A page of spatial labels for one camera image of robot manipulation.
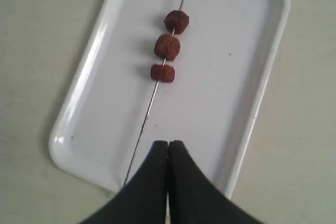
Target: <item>food on skewer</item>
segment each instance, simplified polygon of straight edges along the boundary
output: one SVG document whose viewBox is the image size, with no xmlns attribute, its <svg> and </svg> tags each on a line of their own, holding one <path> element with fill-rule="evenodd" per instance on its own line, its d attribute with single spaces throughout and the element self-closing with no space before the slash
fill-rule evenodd
<svg viewBox="0 0 336 224">
<path fill-rule="evenodd" d="M 154 47 L 154 53 L 162 59 L 173 61 L 180 52 L 180 41 L 170 34 L 161 35 Z"/>
<path fill-rule="evenodd" d="M 175 29 L 176 34 L 181 34 L 189 24 L 189 16 L 181 10 L 173 10 L 166 16 L 164 24 L 169 32 Z"/>
<path fill-rule="evenodd" d="M 154 64 L 151 68 L 151 77 L 155 81 L 171 83 L 175 79 L 175 69 L 169 65 Z"/>
</svg>

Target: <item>white tray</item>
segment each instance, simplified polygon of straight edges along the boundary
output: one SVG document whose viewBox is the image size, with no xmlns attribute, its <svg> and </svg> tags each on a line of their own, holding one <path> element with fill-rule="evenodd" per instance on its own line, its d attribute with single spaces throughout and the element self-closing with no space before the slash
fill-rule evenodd
<svg viewBox="0 0 336 224">
<path fill-rule="evenodd" d="M 105 0 L 50 136 L 54 162 L 111 191 L 125 178 L 154 88 L 163 19 L 181 0 Z M 161 84 L 131 169 L 155 140 L 182 140 L 230 197 L 290 9 L 290 0 L 185 0 L 172 84 Z"/>
</svg>

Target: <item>gray floor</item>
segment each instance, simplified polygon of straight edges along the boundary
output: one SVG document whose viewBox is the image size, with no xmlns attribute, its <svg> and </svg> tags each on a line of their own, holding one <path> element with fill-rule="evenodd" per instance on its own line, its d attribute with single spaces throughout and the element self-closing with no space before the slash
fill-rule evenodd
<svg viewBox="0 0 336 224">
<path fill-rule="evenodd" d="M 102 0 L 0 0 L 0 223 L 74 223 L 108 199 L 47 139 Z M 273 224 L 336 219 L 336 2 L 291 14 L 233 201 Z"/>
</svg>

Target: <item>thin metal rod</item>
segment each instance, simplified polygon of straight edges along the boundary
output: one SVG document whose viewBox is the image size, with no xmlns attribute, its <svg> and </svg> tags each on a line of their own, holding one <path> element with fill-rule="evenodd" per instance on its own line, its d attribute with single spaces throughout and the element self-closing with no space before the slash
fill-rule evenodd
<svg viewBox="0 0 336 224">
<path fill-rule="evenodd" d="M 181 0 L 179 10 L 182 10 L 183 4 L 184 4 L 184 0 Z M 175 34 L 175 29 L 173 29 L 173 31 L 172 31 L 172 36 L 174 36 L 174 34 Z M 166 59 L 164 59 L 162 61 L 162 65 L 164 66 L 165 63 L 166 63 Z M 151 101 L 149 103 L 146 116 L 145 116 L 145 118 L 143 120 L 143 123 L 142 123 L 142 126 L 141 126 L 141 131 L 140 131 L 140 134 L 139 134 L 139 137 L 138 137 L 138 140 L 137 140 L 137 144 L 135 146 L 135 149 L 134 149 L 134 152 L 133 152 L 133 155 L 132 155 L 132 159 L 131 159 L 130 165 L 129 165 L 127 173 L 126 173 L 126 177 L 125 177 L 125 180 L 124 180 L 124 183 L 123 183 L 124 186 L 126 185 L 128 177 L 130 176 L 130 171 L 131 171 L 131 168 L 132 168 L 135 156 L 136 156 L 136 154 L 138 152 L 139 145 L 140 145 L 140 142 L 141 142 L 141 138 L 142 138 L 143 132 L 144 132 L 144 130 L 146 128 L 146 124 L 147 124 L 147 121 L 148 121 L 149 113 L 151 112 L 151 108 L 152 108 L 152 105 L 153 105 L 154 98 L 155 98 L 156 92 L 158 90 L 157 89 L 158 87 L 159 87 L 159 81 L 157 81 L 156 84 L 155 84 L 155 88 L 154 88 L 154 91 L 153 91 L 153 94 L 152 94 L 152 98 L 151 98 Z"/>
</svg>

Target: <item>tray rim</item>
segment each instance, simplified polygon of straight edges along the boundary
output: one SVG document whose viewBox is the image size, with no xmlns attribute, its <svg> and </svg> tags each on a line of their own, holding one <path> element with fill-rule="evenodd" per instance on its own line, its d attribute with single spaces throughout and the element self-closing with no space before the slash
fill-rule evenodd
<svg viewBox="0 0 336 224">
<path fill-rule="evenodd" d="M 107 8 L 108 8 L 108 1 L 109 0 L 104 0 L 103 4 L 101 6 L 99 15 L 97 17 L 97 20 L 95 22 L 94 28 L 91 32 L 91 35 L 89 37 L 88 43 L 85 47 L 85 50 L 82 54 L 82 57 L 80 59 L 79 65 L 77 67 L 77 70 L 74 74 L 74 77 L 72 79 L 70 88 L 65 96 L 64 102 L 61 106 L 61 109 L 58 113 L 58 116 L 56 118 L 54 127 L 52 128 L 52 131 L 50 133 L 50 137 L 49 137 L 49 142 L 48 142 L 48 146 L 49 146 L 49 153 L 50 153 L 50 157 L 52 159 L 52 161 L 62 170 L 71 173 L 77 177 L 80 177 L 90 183 L 99 185 L 104 187 L 103 185 L 101 185 L 100 182 L 95 181 L 94 179 L 88 179 L 88 178 L 83 178 L 81 174 L 79 174 L 78 172 L 76 172 L 75 170 L 63 165 L 63 163 L 60 161 L 58 155 L 57 155 L 57 150 L 55 148 L 55 143 L 57 141 L 59 141 L 59 132 L 62 131 L 63 125 L 62 122 L 64 120 L 64 117 L 66 116 L 66 112 L 67 109 L 69 107 L 69 103 L 71 98 L 74 96 L 75 92 L 75 87 L 77 86 L 77 84 L 79 83 L 79 78 L 82 75 L 83 69 L 85 68 L 85 66 L 87 65 L 87 60 L 88 60 L 88 56 L 89 56 L 89 52 L 92 48 L 92 46 L 94 46 L 95 40 L 97 38 L 97 36 L 99 35 L 99 33 L 101 33 L 102 29 L 104 29 L 104 26 L 106 24 L 106 20 L 108 19 L 108 17 L 106 16 L 107 13 Z M 287 19 L 289 16 L 289 12 L 290 12 L 290 6 L 291 6 L 291 0 L 283 0 L 283 9 L 282 9 L 282 13 L 281 13 L 281 18 L 280 21 L 278 23 L 278 27 L 276 29 L 276 32 L 274 33 L 274 38 L 273 41 L 271 43 L 271 47 L 270 47 L 270 53 L 267 57 L 266 60 L 266 64 L 264 67 L 264 71 L 262 73 L 261 76 L 261 80 L 259 83 L 259 86 L 257 88 L 257 92 L 255 94 L 255 98 L 251 107 L 251 111 L 249 114 L 249 118 L 247 120 L 246 126 L 245 126 L 245 130 L 243 133 L 243 137 L 241 140 L 241 143 L 239 144 L 238 147 L 238 151 L 237 154 L 235 156 L 235 160 L 231 169 L 231 173 L 230 176 L 228 178 L 228 181 L 226 183 L 226 185 L 224 186 L 224 188 L 222 188 L 222 186 L 220 185 L 215 185 L 217 186 L 217 188 L 220 189 L 220 191 L 227 197 L 227 198 L 231 198 L 233 191 L 235 189 L 235 185 L 237 183 L 238 180 L 238 176 L 239 176 L 239 172 L 240 169 L 242 167 L 243 161 L 244 161 L 244 156 L 246 154 L 247 151 L 247 147 L 248 147 L 248 143 L 256 122 L 256 118 L 260 109 L 260 105 L 261 102 L 263 100 L 264 94 L 265 94 L 265 90 L 266 90 L 266 86 L 268 83 L 268 79 L 275 61 L 275 57 L 277 54 L 277 50 L 278 47 L 280 45 L 281 42 L 281 38 L 282 35 L 284 33 L 285 30 L 285 26 L 287 23 Z"/>
</svg>

